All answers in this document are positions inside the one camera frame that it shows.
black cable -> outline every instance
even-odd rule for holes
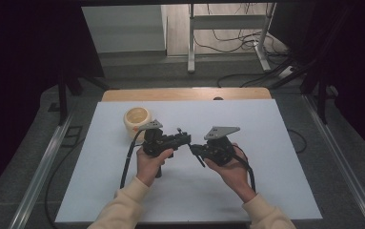
[[[71,152],[73,150],[75,150],[77,148],[77,146],[79,146],[82,142],[84,142],[85,138],[78,141],[67,153],[66,155],[61,159],[60,163],[57,165],[57,167],[54,169],[54,171],[51,173],[51,178],[49,179],[48,182],[48,186],[46,188],[46,194],[45,194],[45,214],[46,217],[48,218],[48,222],[51,225],[52,228],[54,229],[58,229],[53,221],[53,219],[51,218],[51,214],[49,213],[49,208],[48,208],[48,197],[49,197],[49,189],[51,188],[51,182],[53,181],[54,176],[56,175],[58,169],[61,167],[61,165],[63,164],[64,160],[71,154]]]
[[[242,36],[238,35],[235,38],[228,38],[228,39],[220,39],[220,38],[217,38],[217,36],[215,34],[214,34],[214,37],[218,41],[233,41],[233,40],[245,41],[245,39],[247,39],[248,37],[251,37],[251,36],[254,36],[254,35],[258,35],[259,33],[260,33],[260,31],[257,31],[257,32],[254,32],[254,33],[251,33],[251,34],[248,34],[248,35],[242,35]]]
[[[251,3],[247,3],[247,8],[245,9],[245,15],[248,15],[248,11],[249,11],[249,9],[250,9],[250,7],[253,7],[253,5],[251,5]],[[241,32],[242,32],[243,30],[239,30],[239,33],[238,33],[238,39],[239,39],[239,36],[241,35]]]
[[[245,14],[248,14],[248,9],[249,9],[249,7],[250,7],[250,5],[249,5],[249,4],[247,4],[247,8],[245,9]],[[208,8],[208,14],[209,14],[209,15],[211,15],[211,14],[212,14],[212,11],[210,10],[210,6],[209,6],[209,4],[207,4],[207,8]],[[242,8],[242,3],[239,5],[239,8],[238,8],[238,10],[236,10],[236,12],[234,13],[234,15],[236,15],[236,14],[238,13],[238,11],[239,11],[241,8]],[[240,37],[240,35],[241,35],[241,31],[242,31],[242,30],[239,30],[238,36],[237,36],[236,38],[229,38],[229,39],[220,39],[220,38],[218,38],[218,37],[217,37],[217,35],[215,34],[215,31],[214,31],[214,30],[212,30],[212,31],[213,31],[213,34],[214,34],[215,39],[216,39],[216,40],[218,40],[218,41],[241,40],[240,38],[244,37],[244,36]]]
[[[243,158],[241,158],[240,156],[234,154],[233,158],[238,160],[244,167],[245,169],[248,171],[248,174],[250,175],[250,180],[251,180],[251,188],[253,188],[253,191],[256,192],[256,187],[255,187],[255,177],[253,175],[253,168],[251,168],[250,164],[248,163],[248,158],[247,155],[245,155],[244,151],[239,148],[236,145],[233,145],[234,147],[238,148],[242,154],[244,154],[244,157],[246,158],[246,160],[244,160]]]
[[[289,57],[282,64],[280,64],[276,68],[274,68],[271,72],[267,73],[264,77],[259,78],[259,79],[249,80],[249,81],[243,83],[240,86],[240,88],[252,86],[253,84],[251,84],[251,85],[248,85],[248,84],[254,83],[254,82],[259,81],[259,80],[261,80],[259,82],[259,85],[261,85],[263,82],[265,82],[269,78],[280,75],[292,62],[293,62],[293,60]]]
[[[223,53],[229,53],[229,52],[234,52],[234,51],[237,51],[239,49],[242,48],[243,45],[247,44],[247,43],[250,43],[250,42],[254,42],[255,40],[248,40],[248,41],[244,41],[239,47],[237,47],[236,49],[233,49],[233,50],[229,50],[229,51],[222,51],[222,50],[219,50],[219,49],[216,49],[216,48],[213,48],[211,46],[205,46],[205,45],[201,45],[199,43],[197,43],[196,41],[196,38],[193,36],[193,40],[194,40],[194,43],[196,43],[197,46],[199,47],[202,47],[202,48],[208,48],[208,49],[211,49],[211,50],[214,50],[214,51],[218,51],[218,52],[223,52]]]
[[[268,59],[269,62],[273,63],[274,65],[281,65],[283,62],[281,63],[277,63],[275,62],[274,60],[271,59],[271,56],[280,56],[279,54],[278,55],[273,55],[273,54],[268,54],[268,52],[266,52],[267,54],[265,55],[266,58]]]
[[[307,149],[307,140],[306,140],[306,138],[305,138],[303,135],[301,135],[301,133],[299,133],[299,132],[297,132],[297,131],[295,131],[295,130],[287,129],[287,131],[288,131],[288,132],[292,132],[292,133],[294,133],[294,134],[298,135],[298,136],[299,136],[299,137],[303,140],[303,142],[304,142],[304,147],[303,147],[301,150],[295,151],[297,154],[301,154],[301,153],[303,153],[303,152]]]
[[[122,180],[120,181],[120,188],[125,187],[126,175],[128,174],[129,164],[132,158],[132,151],[135,147],[135,141],[137,140],[138,136],[141,134],[142,131],[138,131],[135,135],[134,139],[132,140],[131,147],[129,148],[128,155],[126,156],[125,167],[123,168]]]
[[[192,151],[192,145],[191,145],[191,143],[188,143],[188,146],[189,146],[189,149]],[[203,160],[202,160],[202,159],[200,159],[200,156],[196,155],[196,158],[197,158],[197,160],[200,162],[200,164],[203,166],[203,168],[206,168],[206,165],[205,165],[205,163],[203,162]]]
[[[312,67],[314,67],[315,63],[316,63],[316,59],[314,59],[307,65],[301,67],[300,69],[296,70],[295,72],[290,73],[288,76],[284,77],[283,79],[280,79],[279,81],[275,82],[274,84],[269,85],[267,87],[267,89],[269,89],[269,90],[277,89],[280,86],[283,86],[286,83],[289,83],[293,79],[298,78],[299,76],[301,76],[304,73],[306,73],[307,71],[309,71]]]
[[[287,55],[287,54],[285,54],[285,53],[278,52],[277,50],[275,50],[275,49],[274,49],[274,38],[273,38],[272,36],[266,35],[266,37],[268,37],[269,39],[272,39],[271,48],[272,48],[272,50],[273,50],[275,53],[277,53],[277,54],[279,54],[279,55]]]
[[[253,76],[253,75],[262,75],[262,77],[265,75],[264,73],[234,73],[234,74],[228,74],[228,75],[224,75],[222,77],[219,77],[217,79],[217,87],[218,88],[222,88],[220,85],[220,82],[226,78],[231,78],[231,77],[235,77],[235,76]]]

hand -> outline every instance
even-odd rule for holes
[[[247,161],[247,158],[241,150],[237,147],[234,147],[234,150],[236,155]],[[205,158],[204,161],[209,168],[221,175],[224,182],[238,194],[242,201],[248,202],[256,196],[256,193],[248,184],[248,172],[238,160],[233,158],[232,161],[222,167],[210,159]]]
[[[146,155],[143,147],[137,151],[137,175],[136,177],[148,187],[152,186],[155,180],[155,175],[161,165],[165,163],[165,159],[170,157],[173,149],[165,150],[158,157]]]

wall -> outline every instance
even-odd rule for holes
[[[164,51],[161,6],[85,7],[84,16],[98,53]]]

gray carpet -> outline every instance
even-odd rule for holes
[[[261,73],[260,65],[254,56],[244,60],[233,61],[236,57],[202,57],[196,63],[196,73],[187,73],[187,63],[180,60],[144,61],[133,64],[111,64],[104,66],[105,79],[101,79],[113,88],[169,88],[169,87],[215,87],[216,79],[232,73]],[[236,87],[253,79],[253,76],[229,78],[222,82],[223,86]],[[103,91],[90,82],[80,79],[84,88],[81,96],[69,95],[69,102],[75,105],[74,119],[71,127],[82,127],[80,138],[85,137],[91,118]],[[276,78],[262,82],[269,85]],[[340,174],[337,165],[328,150],[321,134],[316,128],[306,105],[298,92],[301,79],[272,91],[287,128],[301,133],[307,139],[306,150],[298,154],[304,173],[312,187],[316,203],[324,219],[299,220],[294,224],[297,228],[365,228],[363,217],[353,194]],[[57,103],[57,89],[51,88],[44,92],[41,107],[32,126],[24,138],[16,155],[5,173],[0,178],[0,228],[7,228],[12,220],[36,170],[38,163],[51,140],[52,133],[58,123],[59,113],[50,111],[52,103]],[[327,102],[327,118],[337,141],[345,156],[349,159],[355,173],[365,188],[365,142],[353,128],[344,120],[332,101]],[[301,149],[304,142],[295,135],[293,144]],[[64,145],[72,145],[73,137],[66,137]],[[52,180],[49,191],[49,212],[54,218],[61,200],[66,192],[72,170],[78,159],[81,146],[77,147],[61,164]],[[61,147],[52,170],[64,158],[69,147]],[[46,184],[39,195],[30,214],[26,228],[51,228],[44,211]],[[227,225],[196,225],[196,226],[141,226],[140,228],[221,228]],[[59,225],[59,228],[86,228],[86,225]],[[245,225],[234,225],[235,228],[245,228]]]

person's left hand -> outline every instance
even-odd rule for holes
[[[162,152],[158,157],[146,155],[143,147],[137,151],[137,175],[136,177],[148,187],[152,186],[155,180],[155,175],[161,165],[173,153],[173,149],[168,149]]]

